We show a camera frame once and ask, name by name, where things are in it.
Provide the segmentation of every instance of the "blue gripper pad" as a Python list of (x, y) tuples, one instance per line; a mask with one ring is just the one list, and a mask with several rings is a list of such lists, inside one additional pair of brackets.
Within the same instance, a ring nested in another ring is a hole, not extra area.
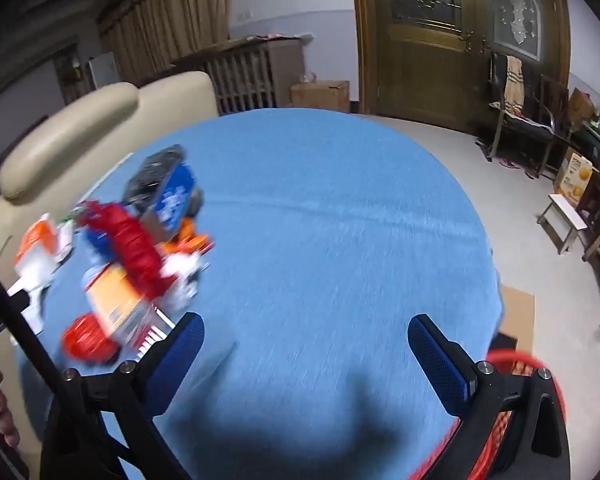
[(465, 416), (477, 383), (471, 358), (462, 349), (458, 350), (458, 345), (449, 342), (425, 314), (411, 319), (407, 338), (446, 412)]
[(141, 398), (145, 414), (151, 418), (163, 414), (173, 400), (184, 376), (202, 348), (205, 324), (198, 314), (187, 312), (167, 339), (155, 343), (142, 358), (152, 368), (144, 382)]

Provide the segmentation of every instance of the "metal screw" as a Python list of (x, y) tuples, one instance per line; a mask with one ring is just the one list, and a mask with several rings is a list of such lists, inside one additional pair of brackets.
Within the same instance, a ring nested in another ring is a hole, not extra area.
[(478, 370), (485, 375), (493, 374), (493, 365), (488, 361), (478, 361)]
[(120, 370), (123, 374), (130, 374), (135, 369), (136, 369), (135, 361), (125, 361), (118, 367), (118, 370)]
[(549, 371), (549, 368), (538, 368), (538, 375), (544, 380), (551, 379), (551, 372)]
[(65, 381), (70, 382), (75, 379), (77, 374), (78, 374), (78, 370), (76, 370), (75, 368), (67, 368), (67, 370), (62, 372), (62, 378)]

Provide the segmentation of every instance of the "snack package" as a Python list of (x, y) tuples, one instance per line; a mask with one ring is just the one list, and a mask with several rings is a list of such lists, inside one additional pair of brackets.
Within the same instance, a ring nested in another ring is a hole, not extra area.
[(119, 264), (90, 269), (83, 285), (105, 337), (125, 345), (147, 324), (154, 308), (135, 290)]
[(554, 191), (577, 206), (595, 169), (573, 148), (568, 148), (554, 181)]

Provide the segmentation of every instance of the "black chair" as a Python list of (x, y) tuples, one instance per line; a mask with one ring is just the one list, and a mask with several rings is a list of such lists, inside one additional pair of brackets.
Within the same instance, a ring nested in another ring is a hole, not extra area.
[[(542, 162), (538, 165), (532, 177), (539, 177), (549, 159), (549, 154), (556, 143), (571, 146), (568, 137), (567, 107), (569, 91), (560, 83), (544, 75), (538, 75), (528, 62), (522, 62), (522, 77), (524, 81), (525, 100), (522, 107), (523, 117), (506, 113), (504, 90), (507, 83), (507, 56), (497, 52), (491, 54), (490, 71), (490, 102), (500, 104), (498, 126), (491, 146), (485, 150), (489, 162), (496, 155), (502, 129), (508, 128), (533, 140), (546, 145)], [(536, 97), (536, 89), (540, 88), (540, 98)]]

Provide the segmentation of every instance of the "beige sofa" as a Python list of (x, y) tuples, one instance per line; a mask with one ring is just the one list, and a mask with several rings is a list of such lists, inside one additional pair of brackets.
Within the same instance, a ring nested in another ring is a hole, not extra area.
[[(60, 219), (130, 152), (164, 135), (218, 116), (208, 75), (186, 72), (141, 89), (116, 83), (60, 110), (31, 132), (0, 168), (0, 280), (16, 281), (13, 259), (26, 229), (45, 212)], [(3, 388), (35, 470), (40, 444), (24, 412), (13, 349), (0, 336)]]

